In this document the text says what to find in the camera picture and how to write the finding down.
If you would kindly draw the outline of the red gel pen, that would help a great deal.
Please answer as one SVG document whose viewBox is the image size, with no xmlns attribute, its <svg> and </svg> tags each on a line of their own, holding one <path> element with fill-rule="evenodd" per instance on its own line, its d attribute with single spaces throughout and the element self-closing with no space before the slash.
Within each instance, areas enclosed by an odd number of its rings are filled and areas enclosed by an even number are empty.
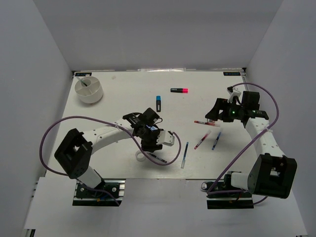
<svg viewBox="0 0 316 237">
<path fill-rule="evenodd" d="M 194 123 L 197 124 L 202 124 L 202 125 L 208 125 L 208 126 L 214 126 L 214 127 L 220 127 L 220 124 L 216 124 L 214 122 L 204 122 L 204 121 L 199 121 L 199 120 L 195 120 Z"/>
</svg>

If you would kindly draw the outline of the purple gel pen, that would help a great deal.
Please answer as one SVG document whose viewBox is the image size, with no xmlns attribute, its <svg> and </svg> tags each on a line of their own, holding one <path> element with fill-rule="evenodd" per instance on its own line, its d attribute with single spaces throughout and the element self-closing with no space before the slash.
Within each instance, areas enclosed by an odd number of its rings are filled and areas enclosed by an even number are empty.
<svg viewBox="0 0 316 237">
<path fill-rule="evenodd" d="M 167 161 L 166 161 L 166 160 L 164 160 L 164 159 L 162 159 L 162 158 L 158 157 L 158 156 L 157 156 L 157 155 L 155 155 L 155 154 L 148 153 L 148 155 L 149 155 L 151 158 L 154 158 L 154 159 L 156 159 L 156 160 L 158 160 L 158 161 L 160 161 L 160 162 L 162 162 L 162 163 L 167 163 Z"/>
</svg>

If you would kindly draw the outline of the light blue gel pen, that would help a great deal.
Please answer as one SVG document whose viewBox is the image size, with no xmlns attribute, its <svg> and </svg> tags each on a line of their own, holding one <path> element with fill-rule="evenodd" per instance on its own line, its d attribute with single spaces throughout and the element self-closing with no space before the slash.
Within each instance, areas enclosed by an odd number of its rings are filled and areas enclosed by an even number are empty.
<svg viewBox="0 0 316 237">
<path fill-rule="evenodd" d="M 189 142 L 186 142 L 185 150 L 184 150 L 184 153 L 183 153 L 183 159 L 182 159 L 182 163 L 181 163 L 181 169 L 184 169 L 184 167 L 185 167 L 188 146 L 189 146 Z"/>
</svg>

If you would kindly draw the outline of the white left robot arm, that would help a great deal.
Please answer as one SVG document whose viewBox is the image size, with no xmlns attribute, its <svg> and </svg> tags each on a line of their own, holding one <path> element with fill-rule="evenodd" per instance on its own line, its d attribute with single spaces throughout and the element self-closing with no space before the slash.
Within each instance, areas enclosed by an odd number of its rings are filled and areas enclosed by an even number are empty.
<svg viewBox="0 0 316 237">
<path fill-rule="evenodd" d="M 151 108 L 143 113 L 130 113 L 114 122 L 91 131 L 70 130 L 57 148 L 54 157 L 70 179 L 79 180 L 93 197 L 104 192 L 102 177 L 89 165 L 98 150 L 120 140 L 139 137 L 144 151 L 161 150 L 157 139 L 162 131 L 155 127 L 159 115 Z"/>
</svg>

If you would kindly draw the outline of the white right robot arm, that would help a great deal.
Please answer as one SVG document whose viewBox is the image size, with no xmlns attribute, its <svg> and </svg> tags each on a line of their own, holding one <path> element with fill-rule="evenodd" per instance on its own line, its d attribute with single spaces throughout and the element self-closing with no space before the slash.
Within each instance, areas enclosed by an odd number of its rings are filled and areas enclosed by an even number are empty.
<svg viewBox="0 0 316 237">
<path fill-rule="evenodd" d="M 259 109 L 258 101 L 241 105 L 218 98 L 205 116 L 211 120 L 239 120 L 251 137 L 257 160 L 249 173 L 225 169 L 223 192 L 236 196 L 241 190 L 250 194 L 288 198 L 297 170 L 297 162 L 288 158 L 277 145 L 270 128 L 269 117 Z"/>
</svg>

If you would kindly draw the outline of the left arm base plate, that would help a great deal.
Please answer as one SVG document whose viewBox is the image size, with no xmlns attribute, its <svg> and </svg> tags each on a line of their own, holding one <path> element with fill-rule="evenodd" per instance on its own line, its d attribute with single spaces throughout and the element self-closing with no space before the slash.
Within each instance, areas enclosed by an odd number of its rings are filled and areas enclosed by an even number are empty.
<svg viewBox="0 0 316 237">
<path fill-rule="evenodd" d="M 118 207 L 125 190 L 125 180 L 104 180 L 100 191 L 93 191 L 77 181 L 73 197 L 73 206 Z"/>
</svg>

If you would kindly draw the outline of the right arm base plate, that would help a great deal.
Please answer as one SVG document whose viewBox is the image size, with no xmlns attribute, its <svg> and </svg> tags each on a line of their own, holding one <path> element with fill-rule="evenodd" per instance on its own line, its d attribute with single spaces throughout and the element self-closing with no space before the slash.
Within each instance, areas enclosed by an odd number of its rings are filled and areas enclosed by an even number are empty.
<svg viewBox="0 0 316 237">
<path fill-rule="evenodd" d="M 208 193 L 213 181 L 205 181 L 201 190 L 206 193 L 208 210 L 253 209 L 252 195 L 245 190 L 234 188 L 228 181 L 219 181 Z"/>
</svg>

